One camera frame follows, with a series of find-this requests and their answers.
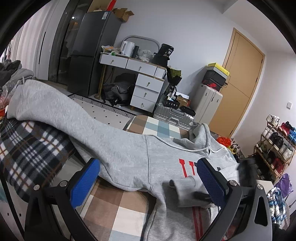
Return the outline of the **white desk with drawers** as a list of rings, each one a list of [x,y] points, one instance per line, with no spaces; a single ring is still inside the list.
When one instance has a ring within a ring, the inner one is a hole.
[[[163,87],[166,69],[123,55],[101,53],[99,63],[137,73],[130,106],[152,113]]]

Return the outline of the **black bag under desk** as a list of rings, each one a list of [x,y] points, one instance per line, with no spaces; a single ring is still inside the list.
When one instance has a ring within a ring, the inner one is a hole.
[[[103,102],[108,101],[112,106],[128,106],[132,99],[135,82],[135,74],[123,73],[118,75],[115,78],[114,83],[103,85],[101,99]]]

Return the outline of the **wooden shoe rack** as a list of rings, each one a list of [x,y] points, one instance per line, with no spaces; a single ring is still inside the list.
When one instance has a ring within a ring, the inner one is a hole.
[[[276,184],[295,156],[295,127],[280,122],[276,115],[266,117],[267,125],[251,155],[257,164],[259,180]]]

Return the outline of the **wooden door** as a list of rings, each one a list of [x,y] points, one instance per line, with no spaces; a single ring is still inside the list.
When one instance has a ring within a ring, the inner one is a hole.
[[[265,54],[238,30],[232,32],[223,67],[229,71],[223,98],[210,121],[210,131],[231,137],[241,122],[257,88]]]

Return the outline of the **black white plaid blanket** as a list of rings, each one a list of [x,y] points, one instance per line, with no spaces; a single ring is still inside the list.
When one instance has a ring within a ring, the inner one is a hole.
[[[1,173],[25,202],[35,185],[48,187],[75,153],[67,134],[38,121],[4,118]]]

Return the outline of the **cardboard box on refrigerator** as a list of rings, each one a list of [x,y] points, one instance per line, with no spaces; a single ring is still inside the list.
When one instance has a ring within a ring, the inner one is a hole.
[[[115,8],[112,10],[112,12],[122,22],[127,22],[130,16],[134,16],[134,13],[129,11],[127,8]]]

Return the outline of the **yellow black shoe box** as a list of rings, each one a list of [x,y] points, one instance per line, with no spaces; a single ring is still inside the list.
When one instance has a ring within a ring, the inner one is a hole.
[[[206,67],[206,73],[203,77],[202,83],[212,89],[220,91],[223,87],[228,85],[226,80],[229,75],[230,72],[218,63],[210,63]]]

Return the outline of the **brown blue checkered bedsheet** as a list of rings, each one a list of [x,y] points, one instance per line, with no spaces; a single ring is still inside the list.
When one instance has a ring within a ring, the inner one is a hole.
[[[186,130],[137,115],[127,123],[112,119],[110,125],[139,134],[183,138]],[[156,199],[147,192],[126,192],[98,178],[80,213],[97,240],[142,240]]]

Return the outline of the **silver aluminium suitcase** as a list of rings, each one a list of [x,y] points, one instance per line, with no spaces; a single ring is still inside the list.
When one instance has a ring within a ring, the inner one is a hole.
[[[166,107],[162,103],[157,105],[153,118],[184,130],[189,130],[191,128],[190,123],[194,121],[194,118],[191,115],[184,113],[179,109]]]

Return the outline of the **white electric kettle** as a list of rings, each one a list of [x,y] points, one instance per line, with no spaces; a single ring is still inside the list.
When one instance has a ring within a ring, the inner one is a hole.
[[[120,52],[123,56],[130,57],[132,55],[134,47],[135,44],[133,42],[123,41],[120,48]]]

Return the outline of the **grey hoodie with red print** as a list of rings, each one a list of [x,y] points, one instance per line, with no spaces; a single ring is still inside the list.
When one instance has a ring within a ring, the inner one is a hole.
[[[191,191],[206,192],[197,173],[199,159],[207,159],[226,179],[238,179],[235,159],[206,124],[193,124],[189,138],[130,133],[101,123],[59,90],[36,80],[16,88],[7,114],[61,130],[85,160],[100,161],[101,178],[125,191],[154,196],[144,240],[199,240],[208,229],[214,207],[189,197]]]

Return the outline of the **white upright suitcase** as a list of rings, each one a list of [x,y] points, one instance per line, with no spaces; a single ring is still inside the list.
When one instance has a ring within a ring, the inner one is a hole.
[[[209,125],[222,98],[223,95],[220,92],[201,84],[190,102],[190,108],[196,113],[194,121]]]

